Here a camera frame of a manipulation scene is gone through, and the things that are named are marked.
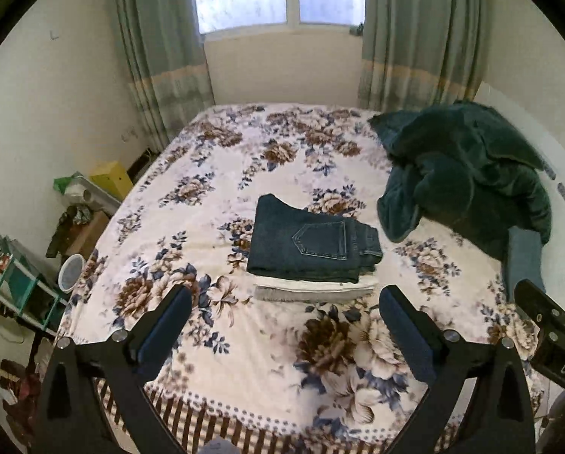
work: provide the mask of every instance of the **floral bedspread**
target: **floral bedspread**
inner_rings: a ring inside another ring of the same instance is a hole
[[[373,114],[296,104],[211,108],[151,166],[100,238],[60,335],[104,340],[133,327],[173,285],[188,287],[190,320],[146,385],[188,452],[218,435],[243,452],[380,452],[426,390],[379,316],[378,289],[345,304],[254,299],[245,266],[257,199],[269,192],[378,227],[380,287],[398,285],[441,329],[469,341],[511,337],[538,406],[540,378],[528,364],[536,328],[506,303],[499,262],[426,219],[400,244],[381,231],[376,201],[391,163],[366,122]],[[464,400],[439,447],[465,408]]]

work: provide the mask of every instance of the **cable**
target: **cable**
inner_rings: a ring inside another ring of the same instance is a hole
[[[20,323],[18,323],[17,321],[15,321],[15,322],[18,325],[18,328],[20,328],[20,334],[22,334],[22,326],[20,326]],[[3,334],[1,332],[0,332],[0,337],[5,339],[5,341],[8,342],[8,343],[13,343],[13,344],[16,344],[16,345],[21,345],[26,340],[26,336],[23,336],[22,341],[14,341],[13,339],[5,338],[5,336],[3,336]]]

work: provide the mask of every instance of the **clutter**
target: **clutter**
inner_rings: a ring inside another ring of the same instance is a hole
[[[73,254],[80,254],[87,261],[96,246],[96,242],[108,226],[109,221],[110,219],[106,216],[106,213],[94,213],[91,221],[82,226],[81,231],[64,251],[64,256],[69,257]]]
[[[31,326],[53,336],[64,313],[64,294],[25,255],[23,247],[0,236],[0,304]]]
[[[34,365],[35,372],[39,375],[39,380],[43,382],[45,378],[45,373],[47,372],[47,366],[50,363],[51,354],[53,353],[54,347],[51,341],[47,338],[42,338],[39,347],[37,348],[37,353],[34,355]]]
[[[100,186],[91,182],[81,173],[74,173],[70,177],[59,177],[54,179],[54,189],[61,195],[66,196],[67,190],[70,194],[70,203],[83,203],[94,211],[107,213],[113,216],[121,206],[117,198],[105,191]]]
[[[22,445],[31,448],[34,440],[34,419],[41,394],[39,375],[30,368],[24,368],[10,360],[2,360],[0,386],[11,391],[17,399],[13,404],[2,401],[5,419],[13,435]]]
[[[119,162],[109,162],[99,166],[91,173],[90,179],[119,201],[123,201],[133,188],[127,171]]]
[[[87,206],[83,204],[69,206],[58,220],[56,232],[51,237],[45,257],[55,258],[58,254],[64,254],[81,233],[82,226],[88,224],[92,218],[93,214]]]
[[[71,204],[90,204],[93,201],[93,196],[89,189],[84,188],[84,186],[71,183],[64,191],[64,196],[68,199]]]
[[[73,290],[73,287],[83,272],[84,266],[85,259],[81,254],[73,254],[64,262],[57,278],[58,286],[61,291],[65,294],[69,294]]]

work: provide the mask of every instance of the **green towel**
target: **green towel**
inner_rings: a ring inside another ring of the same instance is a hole
[[[535,169],[543,164],[507,120],[472,102],[394,112],[370,121],[394,161],[379,220],[393,242],[421,215],[464,236],[502,260],[508,230],[535,230],[545,244],[551,206]]]

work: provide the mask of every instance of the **windowsill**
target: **windowsill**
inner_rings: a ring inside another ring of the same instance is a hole
[[[307,24],[300,23],[298,25],[289,25],[287,23],[281,24],[269,24],[269,25],[250,25],[246,27],[235,27],[232,29],[225,29],[222,31],[214,31],[212,33],[203,34],[203,42],[213,42],[222,41],[226,39],[238,39],[247,36],[259,36],[262,34],[275,34],[275,33],[287,33],[287,34],[310,34],[310,33],[336,33],[336,34],[350,34],[349,25],[337,25],[337,24]]]

